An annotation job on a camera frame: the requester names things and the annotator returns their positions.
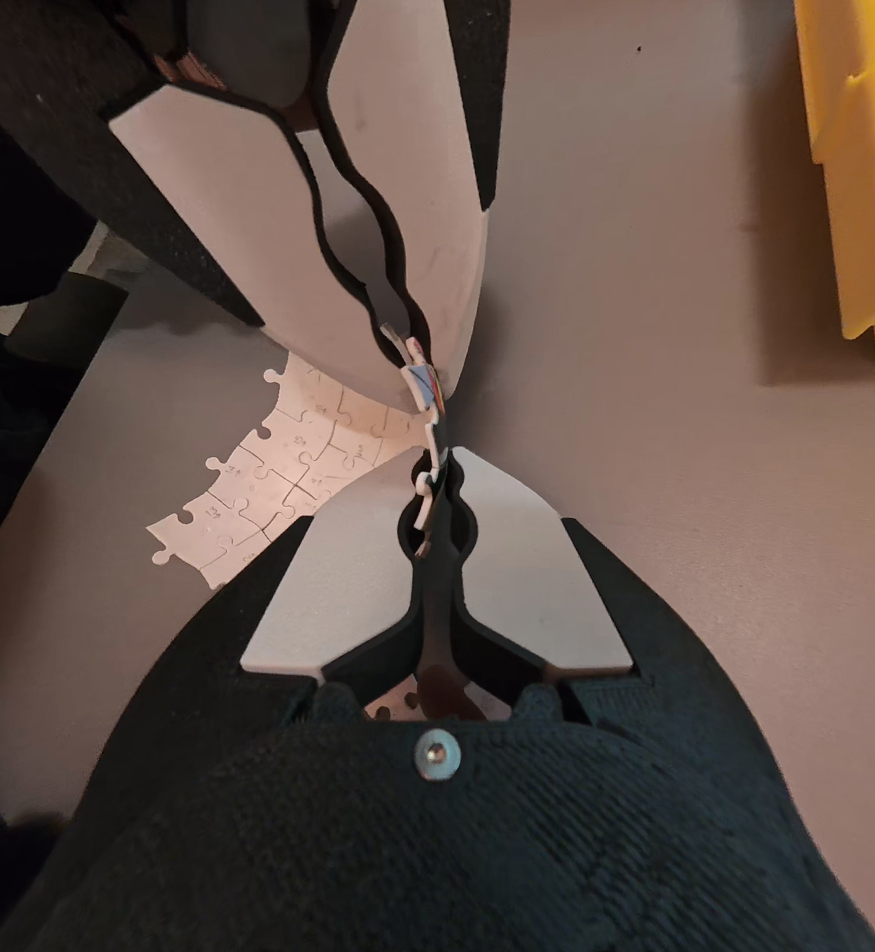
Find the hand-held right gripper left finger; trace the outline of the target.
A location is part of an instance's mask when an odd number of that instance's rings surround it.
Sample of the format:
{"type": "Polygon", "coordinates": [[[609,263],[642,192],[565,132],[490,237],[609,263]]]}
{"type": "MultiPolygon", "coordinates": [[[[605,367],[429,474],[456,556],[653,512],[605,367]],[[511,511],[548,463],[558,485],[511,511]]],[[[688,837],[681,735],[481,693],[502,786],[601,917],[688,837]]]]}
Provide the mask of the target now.
{"type": "Polygon", "coordinates": [[[345,684],[358,700],[414,672],[423,622],[407,533],[423,455],[405,450],[317,511],[241,656],[244,671],[345,684]]]}

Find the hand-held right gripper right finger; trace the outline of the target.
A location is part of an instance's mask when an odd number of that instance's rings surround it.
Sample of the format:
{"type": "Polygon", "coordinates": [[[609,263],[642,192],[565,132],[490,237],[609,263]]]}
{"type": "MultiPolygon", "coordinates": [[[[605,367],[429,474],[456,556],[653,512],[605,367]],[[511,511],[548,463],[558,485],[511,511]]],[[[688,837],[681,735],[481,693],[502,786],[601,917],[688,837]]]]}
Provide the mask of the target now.
{"type": "Polygon", "coordinates": [[[473,451],[450,454],[457,668],[504,704],[530,684],[629,675],[634,660],[563,519],[473,451]]]}

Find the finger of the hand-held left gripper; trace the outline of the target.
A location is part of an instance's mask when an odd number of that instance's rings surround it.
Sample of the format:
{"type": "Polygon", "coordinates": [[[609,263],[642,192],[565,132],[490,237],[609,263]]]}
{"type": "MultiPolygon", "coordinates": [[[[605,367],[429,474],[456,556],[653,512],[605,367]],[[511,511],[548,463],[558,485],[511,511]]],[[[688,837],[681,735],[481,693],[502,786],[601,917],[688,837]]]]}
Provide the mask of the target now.
{"type": "Polygon", "coordinates": [[[446,8],[339,2],[312,86],[343,177],[372,209],[409,329],[454,390],[469,349],[487,241],[446,8]]]}
{"type": "Polygon", "coordinates": [[[414,407],[365,286],[329,246],[312,166],[282,116],[225,91],[165,82],[109,113],[109,127],[266,336],[371,400],[414,407]]]}

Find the partly built white puzzle ball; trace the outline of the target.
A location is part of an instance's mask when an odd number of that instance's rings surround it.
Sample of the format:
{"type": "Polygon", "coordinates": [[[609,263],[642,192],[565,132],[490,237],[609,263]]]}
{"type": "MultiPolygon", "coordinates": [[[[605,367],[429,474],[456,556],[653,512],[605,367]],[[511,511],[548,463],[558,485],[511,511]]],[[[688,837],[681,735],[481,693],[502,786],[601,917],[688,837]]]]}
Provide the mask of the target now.
{"type": "Polygon", "coordinates": [[[425,414],[361,396],[293,353],[263,378],[277,386],[270,413],[226,458],[206,460],[214,476],[206,492],[147,527],[159,543],[155,565],[182,562],[210,589],[351,482],[427,446],[425,414]]]}

